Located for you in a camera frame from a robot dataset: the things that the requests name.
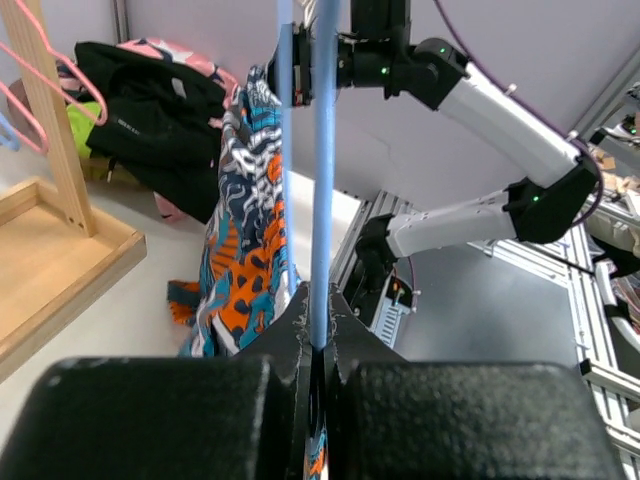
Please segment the light blue wire hanger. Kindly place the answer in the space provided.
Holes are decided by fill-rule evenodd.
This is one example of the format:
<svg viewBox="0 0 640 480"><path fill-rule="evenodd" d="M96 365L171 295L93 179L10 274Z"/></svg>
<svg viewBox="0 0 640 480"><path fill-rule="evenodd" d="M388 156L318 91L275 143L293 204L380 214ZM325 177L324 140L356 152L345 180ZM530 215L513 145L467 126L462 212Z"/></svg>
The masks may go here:
<svg viewBox="0 0 640 480"><path fill-rule="evenodd" d="M0 144L11 151L19 151L21 148L19 136L3 113L0 113L0 126Z"/></svg>

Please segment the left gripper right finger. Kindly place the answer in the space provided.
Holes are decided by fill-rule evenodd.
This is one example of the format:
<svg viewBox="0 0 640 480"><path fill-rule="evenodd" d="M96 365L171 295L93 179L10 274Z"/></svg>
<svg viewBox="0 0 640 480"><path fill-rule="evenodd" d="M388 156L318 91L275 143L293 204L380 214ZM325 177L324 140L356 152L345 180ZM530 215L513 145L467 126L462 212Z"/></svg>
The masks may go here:
<svg viewBox="0 0 640 480"><path fill-rule="evenodd" d="M329 285L328 340L324 350L327 383L347 382L351 371L361 363L406 363L353 314L342 291Z"/></svg>

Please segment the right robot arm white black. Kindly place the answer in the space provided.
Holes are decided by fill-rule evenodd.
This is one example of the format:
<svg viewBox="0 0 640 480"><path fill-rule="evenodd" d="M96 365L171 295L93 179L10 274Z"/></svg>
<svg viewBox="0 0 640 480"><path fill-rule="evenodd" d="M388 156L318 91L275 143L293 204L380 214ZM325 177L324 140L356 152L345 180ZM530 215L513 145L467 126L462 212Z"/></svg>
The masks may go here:
<svg viewBox="0 0 640 480"><path fill-rule="evenodd" d="M466 242L519 240L546 244L585 219L587 197L602 185L587 148L534 115L485 73L457 37L410 41L406 1L355 1L347 33L330 26L281 27L268 79L293 107L318 114L316 184L323 193L355 193L402 183L435 184L435 163L452 160L472 177L490 154L516 165L522 178L494 193L429 211L369 218L354 245L354 300L382 293L395 263L416 253ZM396 163L379 139L356 128L339 132L336 95L378 89L385 99L408 95L454 123L450 134L392 118L412 145Z"/></svg>

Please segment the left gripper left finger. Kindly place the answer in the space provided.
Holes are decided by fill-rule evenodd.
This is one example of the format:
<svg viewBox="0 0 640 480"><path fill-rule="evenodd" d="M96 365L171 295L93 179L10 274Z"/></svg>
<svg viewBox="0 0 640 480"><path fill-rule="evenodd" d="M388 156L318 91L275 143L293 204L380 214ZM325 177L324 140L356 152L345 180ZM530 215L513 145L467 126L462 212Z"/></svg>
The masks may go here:
<svg viewBox="0 0 640 480"><path fill-rule="evenodd" d="M309 283L302 282L284 312L238 358L266 357L275 374L287 387L310 389L311 344Z"/></svg>

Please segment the lime green shorts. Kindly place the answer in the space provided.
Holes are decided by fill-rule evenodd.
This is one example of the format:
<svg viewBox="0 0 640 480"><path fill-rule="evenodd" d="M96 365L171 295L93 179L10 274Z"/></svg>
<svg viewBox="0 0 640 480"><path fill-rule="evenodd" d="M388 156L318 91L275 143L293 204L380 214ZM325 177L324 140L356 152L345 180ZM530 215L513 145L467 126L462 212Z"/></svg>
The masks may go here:
<svg viewBox="0 0 640 480"><path fill-rule="evenodd" d="M106 182L141 188L140 182L114 158L106 157L88 146L87 141L95 122L85 116L75 105L66 106L76 150L84 179L88 182Z"/></svg>

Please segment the pink wire hanger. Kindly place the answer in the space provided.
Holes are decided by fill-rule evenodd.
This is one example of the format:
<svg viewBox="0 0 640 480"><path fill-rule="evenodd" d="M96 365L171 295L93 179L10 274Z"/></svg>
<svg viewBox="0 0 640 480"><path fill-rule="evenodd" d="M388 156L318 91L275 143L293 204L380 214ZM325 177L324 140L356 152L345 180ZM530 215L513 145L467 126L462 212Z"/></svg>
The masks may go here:
<svg viewBox="0 0 640 480"><path fill-rule="evenodd" d="M9 116L1 113L1 145L14 152L23 146L39 154L46 154L49 141L45 130L33 115L21 80L10 86L1 84L1 94L7 104Z"/></svg>
<svg viewBox="0 0 640 480"><path fill-rule="evenodd" d="M1 42L1 51L12 58L19 67L55 92L67 104L74 105L79 112L95 125L104 126L109 119L107 102L100 90L80 70L76 63L58 51L50 41L39 1L2 1L1 19L7 29L10 44ZM75 80L78 91L89 102L97 104L90 109L86 101L60 82L58 68L64 66Z"/></svg>

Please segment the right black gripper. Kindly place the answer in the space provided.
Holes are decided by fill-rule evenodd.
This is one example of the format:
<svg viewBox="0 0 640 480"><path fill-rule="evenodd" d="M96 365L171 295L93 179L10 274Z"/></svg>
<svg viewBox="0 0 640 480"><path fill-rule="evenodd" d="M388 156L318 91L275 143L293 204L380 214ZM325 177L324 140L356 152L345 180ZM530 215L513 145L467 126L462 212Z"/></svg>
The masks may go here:
<svg viewBox="0 0 640 480"><path fill-rule="evenodd" d="M309 106L314 99L313 73L316 62L312 59L315 39L310 28L296 23L285 24L280 31L278 44L267 63L267 83L274 94L278 90L278 51L284 44L285 34L291 34L291 105L293 107ZM336 89L350 87L350 44L338 39L336 60Z"/></svg>

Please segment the colourful patterned shorts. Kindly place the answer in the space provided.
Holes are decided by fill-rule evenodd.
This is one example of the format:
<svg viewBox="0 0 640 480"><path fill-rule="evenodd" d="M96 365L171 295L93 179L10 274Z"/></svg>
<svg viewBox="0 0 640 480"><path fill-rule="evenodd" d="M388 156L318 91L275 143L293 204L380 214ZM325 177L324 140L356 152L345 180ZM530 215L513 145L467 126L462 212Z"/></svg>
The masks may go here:
<svg viewBox="0 0 640 480"><path fill-rule="evenodd" d="M172 320L188 329L166 375L177 422L168 430L174 479L318 479L326 433L310 389L284 385L266 357L238 358L285 310L288 271L282 105L252 67L221 121L218 200L206 224L199 277L167 285Z"/></svg>

